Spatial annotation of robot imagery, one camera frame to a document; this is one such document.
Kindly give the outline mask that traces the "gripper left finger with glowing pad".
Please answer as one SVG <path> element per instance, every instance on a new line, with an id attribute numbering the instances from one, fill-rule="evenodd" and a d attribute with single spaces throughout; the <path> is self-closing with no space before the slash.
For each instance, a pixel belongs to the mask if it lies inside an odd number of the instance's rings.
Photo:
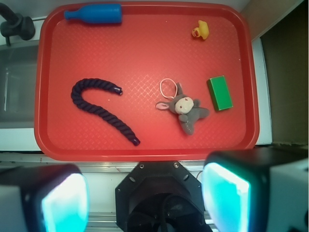
<path id="1" fill-rule="evenodd" d="M 89 189 L 74 164 L 1 168 L 2 232 L 84 232 Z"/>

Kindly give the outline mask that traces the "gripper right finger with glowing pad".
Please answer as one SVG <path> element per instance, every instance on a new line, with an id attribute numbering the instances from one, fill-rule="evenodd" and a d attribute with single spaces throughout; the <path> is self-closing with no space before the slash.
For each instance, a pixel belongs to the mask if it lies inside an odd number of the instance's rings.
<path id="1" fill-rule="evenodd" d="M 306 232 L 306 149 L 257 147 L 214 151 L 202 171 L 206 210 L 220 232 Z"/>

